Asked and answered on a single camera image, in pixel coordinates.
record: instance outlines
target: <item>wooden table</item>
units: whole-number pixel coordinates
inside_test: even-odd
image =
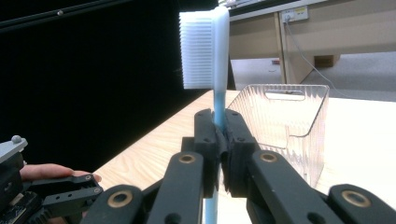
[[[227,91],[226,105],[238,94]],[[126,148],[96,173],[104,189],[119,184],[145,189],[164,175],[183,136],[193,136],[193,116],[212,108],[209,91],[139,141]],[[325,166],[317,185],[321,192],[349,183],[370,190],[396,208],[396,103],[329,99],[326,119]],[[244,199],[219,193],[219,223],[249,223]]]

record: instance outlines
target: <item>bolt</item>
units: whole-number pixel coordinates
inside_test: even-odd
[[[19,135],[14,135],[11,138],[13,144],[18,144],[22,141],[22,138]]]

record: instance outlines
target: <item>transparent plastic bin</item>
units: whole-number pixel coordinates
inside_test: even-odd
[[[323,170],[329,87],[248,85],[228,107],[240,113],[261,149],[285,157],[311,186]]]

